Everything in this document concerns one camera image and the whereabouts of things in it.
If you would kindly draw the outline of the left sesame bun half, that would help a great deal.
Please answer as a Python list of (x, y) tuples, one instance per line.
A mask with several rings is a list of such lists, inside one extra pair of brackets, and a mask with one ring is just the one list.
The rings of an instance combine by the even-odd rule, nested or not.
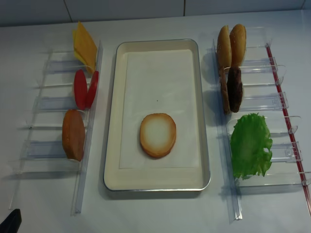
[(229, 37), (229, 27), (221, 28), (217, 38), (217, 58), (219, 67), (230, 67), (232, 62), (232, 50)]

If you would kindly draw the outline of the black object at corner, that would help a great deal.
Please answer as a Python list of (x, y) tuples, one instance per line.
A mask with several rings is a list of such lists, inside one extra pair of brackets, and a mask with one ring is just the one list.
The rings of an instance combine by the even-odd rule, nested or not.
[(0, 224), (0, 233), (17, 233), (21, 223), (21, 211), (20, 209), (15, 209)]

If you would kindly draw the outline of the green lettuce leaf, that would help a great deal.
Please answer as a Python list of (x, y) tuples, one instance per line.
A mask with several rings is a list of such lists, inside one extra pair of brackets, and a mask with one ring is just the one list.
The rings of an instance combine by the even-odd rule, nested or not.
[(238, 119), (230, 139), (233, 176), (264, 176), (272, 164), (272, 144), (264, 116), (251, 113)]

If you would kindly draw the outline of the right dark meat patty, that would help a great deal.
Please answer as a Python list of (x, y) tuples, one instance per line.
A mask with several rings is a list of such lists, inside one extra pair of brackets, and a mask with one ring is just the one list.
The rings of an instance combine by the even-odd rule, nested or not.
[(241, 80), (241, 70), (239, 67), (231, 67), (229, 69), (227, 91), (230, 110), (237, 113), (243, 97), (243, 84)]

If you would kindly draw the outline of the front yellow cheese slice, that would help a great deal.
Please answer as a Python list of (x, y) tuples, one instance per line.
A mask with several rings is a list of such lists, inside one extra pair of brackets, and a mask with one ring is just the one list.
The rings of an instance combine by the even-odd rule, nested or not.
[(80, 21), (76, 29), (75, 48), (82, 57), (82, 63), (86, 66), (88, 73), (93, 74), (96, 68), (97, 46)]

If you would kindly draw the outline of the rear yellow cheese slice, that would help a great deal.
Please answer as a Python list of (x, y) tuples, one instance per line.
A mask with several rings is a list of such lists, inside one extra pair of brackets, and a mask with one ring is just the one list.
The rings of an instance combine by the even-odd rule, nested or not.
[(74, 52), (74, 56), (75, 58), (77, 58), (80, 62), (83, 62), (82, 60), (82, 57), (80, 56), (80, 54), (76, 51), (76, 48), (75, 48), (75, 37), (76, 37), (76, 30), (73, 30), (72, 31), (72, 37), (73, 37), (73, 52)]

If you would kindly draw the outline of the clear acrylic rack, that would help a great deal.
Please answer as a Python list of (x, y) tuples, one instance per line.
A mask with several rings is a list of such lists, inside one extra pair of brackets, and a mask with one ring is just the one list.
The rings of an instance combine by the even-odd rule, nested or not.
[[(248, 28), (245, 56), (241, 70), (243, 84), (242, 102), (237, 113), (230, 110), (225, 115), (219, 83), (217, 38), (212, 34), (210, 54), (213, 60), (214, 79), (212, 90), (217, 98), (216, 124), (220, 143), (220, 156), (224, 174), (222, 195), (226, 197), (232, 220), (242, 218), (241, 195), (288, 192), (303, 189), (310, 201), (311, 174), (302, 167), (302, 152), (295, 139), (301, 117), (288, 114), (286, 93), (282, 90), (286, 68), (276, 63), (271, 53), (271, 39), (263, 27)], [(271, 166), (265, 175), (250, 175), (247, 179), (233, 176), (230, 139), (234, 126), (243, 115), (255, 113), (265, 117), (273, 144)]]
[[(78, 109), (73, 97), (76, 71), (87, 72), (86, 65), (74, 56), (73, 50), (48, 49), (47, 59), (34, 77), (38, 94), (23, 128), (27, 131), (19, 158), (8, 162), (15, 175), (15, 186), (9, 209), (20, 208), (22, 182), (25, 179), (62, 179), (74, 176), (75, 186), (71, 215), (81, 213), (86, 183), (89, 151), (96, 105)], [(84, 156), (79, 162), (68, 159), (62, 147), (62, 124), (67, 110), (80, 113), (86, 132)]]

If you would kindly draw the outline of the toasted bread slice on tray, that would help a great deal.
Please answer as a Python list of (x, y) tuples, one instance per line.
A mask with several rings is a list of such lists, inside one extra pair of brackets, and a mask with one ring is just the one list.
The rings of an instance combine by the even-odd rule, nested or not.
[(147, 115), (140, 125), (140, 145), (153, 158), (168, 155), (176, 141), (176, 124), (165, 113)]

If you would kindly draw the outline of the red tomato slice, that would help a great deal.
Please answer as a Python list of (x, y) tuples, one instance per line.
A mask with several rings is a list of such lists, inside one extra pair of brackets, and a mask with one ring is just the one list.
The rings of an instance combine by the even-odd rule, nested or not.
[(98, 86), (98, 81), (99, 81), (99, 72), (95, 71), (92, 75), (92, 79), (90, 82), (90, 86), (86, 95), (86, 108), (91, 108), (95, 96), (96, 96), (96, 91), (97, 91), (97, 86)]
[(75, 73), (73, 93), (77, 107), (84, 110), (86, 108), (87, 83), (85, 74), (81, 69)]

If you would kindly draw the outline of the yellow cheese slice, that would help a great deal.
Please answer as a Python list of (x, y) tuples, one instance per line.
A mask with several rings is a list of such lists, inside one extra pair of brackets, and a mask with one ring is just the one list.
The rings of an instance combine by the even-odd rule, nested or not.
[(83, 62), (82, 60), (82, 57), (80, 56), (80, 54), (76, 51), (76, 48), (75, 48), (75, 37), (76, 37), (76, 30), (73, 30), (72, 31), (72, 37), (73, 37), (73, 52), (74, 52), (74, 56), (75, 58), (77, 58), (80, 62)]
[(82, 63), (86, 66), (88, 73), (93, 74), (96, 68), (97, 46), (80, 21), (76, 29), (75, 48), (82, 57)]

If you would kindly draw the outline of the sesame bun half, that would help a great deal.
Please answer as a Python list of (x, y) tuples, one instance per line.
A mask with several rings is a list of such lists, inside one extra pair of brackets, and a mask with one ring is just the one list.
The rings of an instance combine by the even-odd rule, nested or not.
[(244, 59), (246, 50), (246, 28), (242, 24), (237, 24), (230, 32), (230, 43), (232, 51), (231, 66), (239, 67)]
[(232, 62), (232, 50), (229, 37), (229, 27), (221, 28), (217, 38), (217, 58), (219, 67), (230, 67)]

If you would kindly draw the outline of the left brown meat patty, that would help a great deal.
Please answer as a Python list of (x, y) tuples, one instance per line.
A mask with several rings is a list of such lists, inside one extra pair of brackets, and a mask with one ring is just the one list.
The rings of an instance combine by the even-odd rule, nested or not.
[(223, 100), (224, 114), (228, 115), (230, 114), (230, 104), (229, 104), (229, 97), (228, 97), (224, 67), (221, 67), (219, 69), (219, 83), (220, 83), (220, 89), (221, 89), (222, 100)]

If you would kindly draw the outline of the left red tomato slice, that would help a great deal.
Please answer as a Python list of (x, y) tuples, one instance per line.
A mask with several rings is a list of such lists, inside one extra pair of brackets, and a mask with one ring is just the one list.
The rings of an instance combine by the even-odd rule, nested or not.
[(73, 93), (77, 107), (84, 110), (86, 108), (87, 83), (85, 74), (81, 69), (75, 73)]

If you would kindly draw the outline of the white metal tray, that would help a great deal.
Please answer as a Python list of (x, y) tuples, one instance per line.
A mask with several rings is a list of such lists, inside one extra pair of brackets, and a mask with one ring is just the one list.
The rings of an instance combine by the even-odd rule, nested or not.
[[(199, 134), (196, 167), (120, 168), (122, 122), (128, 54), (166, 50), (190, 50), (193, 55)], [(112, 102), (107, 136), (104, 184), (111, 191), (200, 191), (210, 181), (207, 131), (198, 45), (191, 39), (124, 42), (116, 51)]]

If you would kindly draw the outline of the white paper liner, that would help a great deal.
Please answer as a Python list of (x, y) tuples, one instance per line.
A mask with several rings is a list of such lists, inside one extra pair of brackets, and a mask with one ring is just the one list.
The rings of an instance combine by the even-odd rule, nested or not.
[[(176, 142), (163, 158), (140, 146), (139, 129), (149, 114), (166, 113), (176, 124)], [(196, 167), (199, 134), (193, 55), (190, 50), (128, 54), (120, 168)]]

